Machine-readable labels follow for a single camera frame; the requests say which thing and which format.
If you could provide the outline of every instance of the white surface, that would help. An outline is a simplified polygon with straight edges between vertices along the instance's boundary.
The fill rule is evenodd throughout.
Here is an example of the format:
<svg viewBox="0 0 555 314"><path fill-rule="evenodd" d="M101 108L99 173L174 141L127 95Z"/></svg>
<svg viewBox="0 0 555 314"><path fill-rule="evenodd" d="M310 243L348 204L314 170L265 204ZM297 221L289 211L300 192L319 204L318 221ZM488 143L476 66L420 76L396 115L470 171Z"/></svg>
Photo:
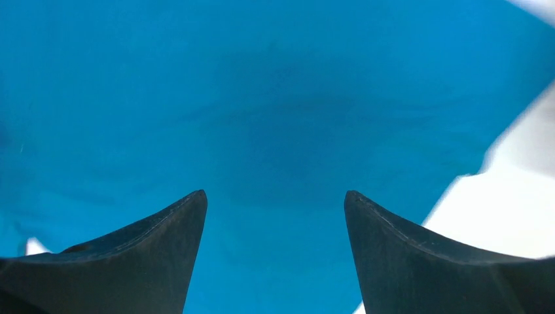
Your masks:
<svg viewBox="0 0 555 314"><path fill-rule="evenodd" d="M490 251L555 254L555 84L494 143L482 171L457 178L424 226Z"/></svg>
<svg viewBox="0 0 555 314"><path fill-rule="evenodd" d="M509 0L545 22L555 26L555 0Z"/></svg>
<svg viewBox="0 0 555 314"><path fill-rule="evenodd" d="M51 253L36 237L27 240L25 255Z"/></svg>

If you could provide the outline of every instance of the blue fabric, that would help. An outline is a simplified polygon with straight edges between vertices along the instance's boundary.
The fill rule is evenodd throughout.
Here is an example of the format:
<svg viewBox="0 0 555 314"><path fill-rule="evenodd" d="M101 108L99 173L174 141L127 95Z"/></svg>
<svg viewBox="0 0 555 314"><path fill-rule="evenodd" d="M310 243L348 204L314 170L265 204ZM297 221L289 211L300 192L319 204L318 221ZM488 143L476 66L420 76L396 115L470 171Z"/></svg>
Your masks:
<svg viewBox="0 0 555 314"><path fill-rule="evenodd" d="M0 254L203 188L185 313L350 313L346 190L421 222L555 77L503 0L0 1Z"/></svg>

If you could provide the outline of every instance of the blue cloth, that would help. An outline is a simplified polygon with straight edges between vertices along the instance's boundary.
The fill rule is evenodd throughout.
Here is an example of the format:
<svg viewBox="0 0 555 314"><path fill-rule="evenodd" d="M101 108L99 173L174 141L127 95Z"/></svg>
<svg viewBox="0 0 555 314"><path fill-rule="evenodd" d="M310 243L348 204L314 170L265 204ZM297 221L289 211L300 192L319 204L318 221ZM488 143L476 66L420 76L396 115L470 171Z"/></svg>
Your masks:
<svg viewBox="0 0 555 314"><path fill-rule="evenodd" d="M0 1L0 254L203 188L185 313L350 313L342 201L421 222L555 77L502 0Z"/></svg>

